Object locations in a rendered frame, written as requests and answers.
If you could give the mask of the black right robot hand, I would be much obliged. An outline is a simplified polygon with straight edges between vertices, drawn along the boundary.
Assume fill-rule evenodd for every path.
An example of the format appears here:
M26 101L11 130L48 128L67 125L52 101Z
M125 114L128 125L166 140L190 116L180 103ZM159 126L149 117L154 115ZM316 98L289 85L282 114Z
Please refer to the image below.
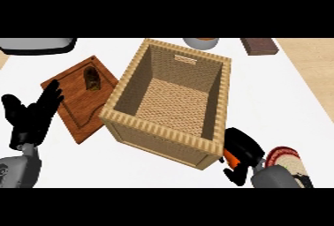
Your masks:
M239 160L234 169L228 166L227 169L222 169L224 175L236 186L243 186L248 167L256 166L259 160L262 160L264 152L253 139L234 127L224 131L222 150L227 150ZM227 162L224 156L218 158L218 161Z

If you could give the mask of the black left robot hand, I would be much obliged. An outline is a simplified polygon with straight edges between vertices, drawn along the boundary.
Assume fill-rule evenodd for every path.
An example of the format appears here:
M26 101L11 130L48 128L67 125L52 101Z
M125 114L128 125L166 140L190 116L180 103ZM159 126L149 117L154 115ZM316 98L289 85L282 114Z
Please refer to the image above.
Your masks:
M54 79L42 90L41 96L27 106L11 95L1 96L5 120L13 125L8 147L21 150L24 144L41 144L50 128L50 120L63 100L60 83Z

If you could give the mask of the orange squash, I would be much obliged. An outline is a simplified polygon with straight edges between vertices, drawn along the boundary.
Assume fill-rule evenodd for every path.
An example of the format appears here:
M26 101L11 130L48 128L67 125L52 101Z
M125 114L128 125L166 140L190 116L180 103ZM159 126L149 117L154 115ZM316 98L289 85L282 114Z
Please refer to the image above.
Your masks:
M239 164L237 158L231 155L231 153L227 150L222 150L222 156L225 158L228 167L234 169Z

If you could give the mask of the round red beige placemat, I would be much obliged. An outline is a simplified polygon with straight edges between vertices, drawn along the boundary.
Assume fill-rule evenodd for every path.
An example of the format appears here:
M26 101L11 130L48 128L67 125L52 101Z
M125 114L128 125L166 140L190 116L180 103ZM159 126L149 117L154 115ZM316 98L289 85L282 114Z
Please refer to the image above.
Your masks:
M273 165L280 165L287 170L301 188L313 187L299 155L292 148L276 147L268 152L264 167L270 167Z

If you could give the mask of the tan wicker basket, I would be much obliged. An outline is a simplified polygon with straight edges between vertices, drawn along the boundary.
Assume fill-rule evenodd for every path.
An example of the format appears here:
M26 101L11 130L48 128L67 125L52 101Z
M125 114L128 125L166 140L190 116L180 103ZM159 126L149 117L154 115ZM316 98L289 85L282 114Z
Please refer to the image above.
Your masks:
M230 59L144 39L100 111L118 142L203 170L222 156Z

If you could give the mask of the brown wooden cutting board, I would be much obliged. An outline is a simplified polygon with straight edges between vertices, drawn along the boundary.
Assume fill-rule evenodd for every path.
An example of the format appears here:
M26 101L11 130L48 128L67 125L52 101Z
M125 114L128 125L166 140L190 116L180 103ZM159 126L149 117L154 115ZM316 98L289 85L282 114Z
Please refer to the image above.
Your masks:
M100 79L100 89L94 91L85 89L84 72L86 67L95 69ZM103 126L98 112L116 87L116 78L97 57L89 56L75 66L45 80L39 84L41 88L45 88L54 79L60 83L58 89L63 95L57 113L75 143L81 144Z

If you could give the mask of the dark brown vegetable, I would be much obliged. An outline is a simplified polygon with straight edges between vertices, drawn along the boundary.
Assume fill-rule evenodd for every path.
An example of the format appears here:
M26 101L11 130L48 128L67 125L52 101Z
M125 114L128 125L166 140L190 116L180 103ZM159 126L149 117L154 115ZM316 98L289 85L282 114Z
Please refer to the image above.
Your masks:
M92 66L88 66L84 68L82 78L84 78L85 89L89 91L98 90L100 78L98 78L97 70Z

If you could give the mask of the grey black appliance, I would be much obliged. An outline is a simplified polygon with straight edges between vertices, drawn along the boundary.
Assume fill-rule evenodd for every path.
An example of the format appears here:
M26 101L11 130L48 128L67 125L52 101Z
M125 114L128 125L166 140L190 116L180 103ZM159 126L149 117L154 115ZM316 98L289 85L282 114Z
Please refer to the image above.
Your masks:
M0 38L0 50L7 55L36 56L67 53L75 38Z

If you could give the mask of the dark brown block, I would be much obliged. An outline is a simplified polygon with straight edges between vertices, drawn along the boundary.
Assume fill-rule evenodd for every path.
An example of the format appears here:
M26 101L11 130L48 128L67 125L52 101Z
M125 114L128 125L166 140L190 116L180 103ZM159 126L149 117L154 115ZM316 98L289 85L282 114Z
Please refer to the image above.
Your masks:
M240 38L245 51L249 56L274 55L277 47L270 38Z

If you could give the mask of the grey pot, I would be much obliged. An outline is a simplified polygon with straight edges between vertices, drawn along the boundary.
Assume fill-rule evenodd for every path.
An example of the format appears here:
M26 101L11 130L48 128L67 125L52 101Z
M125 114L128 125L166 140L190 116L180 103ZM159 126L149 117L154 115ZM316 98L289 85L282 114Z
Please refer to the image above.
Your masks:
M183 38L188 47L199 50L208 50L215 47L218 38Z

